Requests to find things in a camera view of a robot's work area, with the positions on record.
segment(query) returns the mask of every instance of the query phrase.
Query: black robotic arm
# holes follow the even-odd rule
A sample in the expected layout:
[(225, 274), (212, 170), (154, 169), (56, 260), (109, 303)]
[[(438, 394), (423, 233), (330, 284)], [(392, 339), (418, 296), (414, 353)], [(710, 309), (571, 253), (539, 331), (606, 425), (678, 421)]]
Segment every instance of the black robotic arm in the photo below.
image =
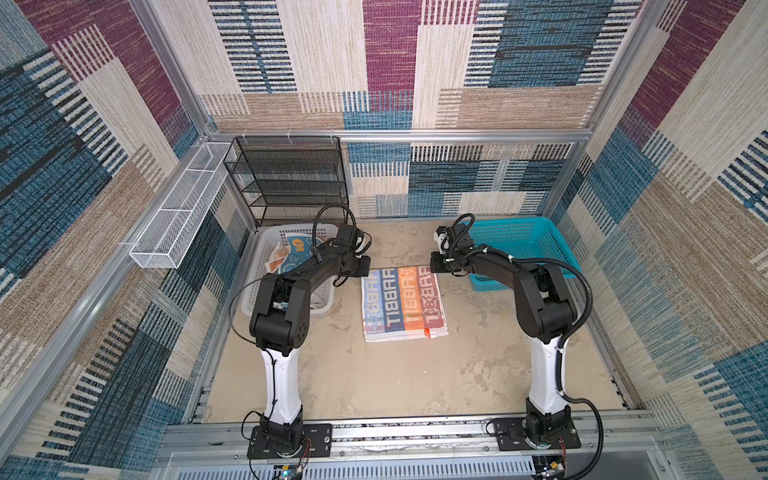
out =
[[(469, 218), (469, 223), (459, 223)], [(598, 447), (590, 463), (568, 480), (583, 478), (597, 464), (603, 447), (603, 426), (600, 413), (587, 399), (573, 399), (563, 388), (564, 353), (570, 337), (591, 312), (592, 293), (584, 275), (572, 265), (552, 258), (518, 259), (508, 253), (490, 247), (475, 245), (469, 229), (475, 221), (472, 214), (462, 215), (450, 227), (439, 227), (435, 232), (440, 250), (432, 252), (430, 268), (434, 273), (451, 273), (464, 270), (496, 280), (515, 295), (515, 310), (523, 332), (528, 335), (531, 347), (533, 380), (526, 399), (526, 416), (521, 424), (521, 434), (533, 449), (548, 449), (550, 445), (569, 439), (580, 445), (571, 421), (568, 403), (589, 405), (598, 424)], [(584, 287), (585, 305), (577, 319), (577, 309), (562, 268), (571, 271)], [(496, 423), (495, 436), (502, 448), (502, 432)], [(503, 432), (511, 440), (513, 422), (506, 424)]]

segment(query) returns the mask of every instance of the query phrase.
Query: white laundry basket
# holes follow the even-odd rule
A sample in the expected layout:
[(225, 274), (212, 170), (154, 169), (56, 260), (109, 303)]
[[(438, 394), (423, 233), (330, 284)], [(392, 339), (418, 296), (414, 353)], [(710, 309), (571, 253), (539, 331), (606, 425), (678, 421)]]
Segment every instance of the white laundry basket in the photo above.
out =
[[(331, 223), (318, 223), (317, 224), (317, 236), (320, 239), (327, 240), (335, 237), (339, 228)], [(270, 260), (272, 251), (275, 250), (278, 243), (287, 245), (286, 233), (308, 233), (312, 235), (311, 223), (295, 223), (292, 225), (276, 225), (269, 227), (259, 236), (259, 243), (256, 245), (256, 254), (253, 255), (253, 261), (250, 264), (250, 270), (248, 271), (248, 278), (246, 283), (252, 282), (257, 278), (261, 278), (266, 274), (266, 267), (264, 264)], [(310, 315), (311, 316), (323, 316), (331, 310), (333, 305), (333, 278), (331, 277), (323, 285), (317, 287), (312, 295), (312, 301), (310, 303)], [(259, 291), (259, 285), (261, 282), (255, 282), (253, 285), (248, 286), (243, 292), (243, 300), (240, 302), (240, 309), (247, 316), (253, 315), (253, 305), (256, 304), (256, 294)]]

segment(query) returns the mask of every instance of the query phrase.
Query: metal mounting plate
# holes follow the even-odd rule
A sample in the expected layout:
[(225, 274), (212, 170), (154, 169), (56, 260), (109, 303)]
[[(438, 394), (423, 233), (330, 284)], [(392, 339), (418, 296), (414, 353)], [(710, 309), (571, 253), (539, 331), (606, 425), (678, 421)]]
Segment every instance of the metal mounting plate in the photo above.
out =
[[(535, 450), (525, 441), (525, 430), (522, 423), (525, 418), (511, 417), (506, 419), (494, 419), (493, 429), (496, 432), (498, 449), (502, 452), (516, 452), (518, 450)], [(568, 422), (568, 427), (561, 436), (566, 449), (580, 449), (581, 440), (574, 427), (573, 421)], [(558, 445), (551, 445), (552, 449), (559, 449)]]
[[(331, 441), (333, 440), (333, 425), (330, 423), (311, 423), (304, 424), (304, 436), (310, 440), (310, 443), (304, 442), (298, 452), (290, 458), (301, 458), (306, 453), (308, 445), (310, 447), (311, 458), (330, 457)], [(251, 442), (248, 445), (248, 458), (251, 460), (268, 460), (271, 458), (280, 458), (274, 447), (269, 444), (263, 435), (260, 435), (260, 427), (257, 425), (250, 434)]]

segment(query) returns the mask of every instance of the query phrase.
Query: aluminum rail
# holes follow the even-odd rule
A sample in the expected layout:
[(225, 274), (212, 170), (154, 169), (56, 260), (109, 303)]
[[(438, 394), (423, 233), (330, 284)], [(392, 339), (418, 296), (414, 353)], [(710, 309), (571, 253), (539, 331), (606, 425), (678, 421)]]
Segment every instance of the aluminum rail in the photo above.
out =
[(170, 42), (166, 38), (160, 21), (152, 9), (151, 0), (129, 0), (134, 9), (136, 18), (154, 47), (157, 57), (165, 70), (170, 84), (174, 87), (176, 95), (181, 100), (181, 104), (187, 111), (192, 124), (197, 129), (197, 134), (204, 137), (211, 132), (213, 125), (208, 118), (205, 107), (200, 102), (199, 97), (193, 91), (187, 76), (182, 70)]
[(220, 131), (210, 134), (210, 141), (232, 141), (235, 137), (331, 136), (343, 142), (577, 142), (592, 138), (587, 128), (529, 128), (498, 130), (319, 130), (279, 129)]
[[(573, 452), (593, 452), (597, 443), (594, 415), (573, 412), (582, 448)], [(496, 439), (485, 432), (486, 423), (495, 418), (523, 417), (511, 415), (457, 415), (439, 417), (406, 417), (399, 419), (350, 419), (305, 421), (306, 424), (333, 424), (331, 456), (340, 458), (427, 458), (436, 456), (500, 455)], [(605, 428), (605, 451), (665, 450), (664, 436), (647, 410), (611, 410), (601, 412)], [(245, 425), (247, 433), (256, 425)], [(199, 423), (169, 425), (157, 453), (157, 466), (216, 465), (231, 462), (242, 455), (248, 442), (240, 435), (240, 423)], [(557, 453), (540, 451), (537, 454)], [(508, 455), (514, 452), (503, 452)], [(530, 454), (520, 451), (520, 455)]]

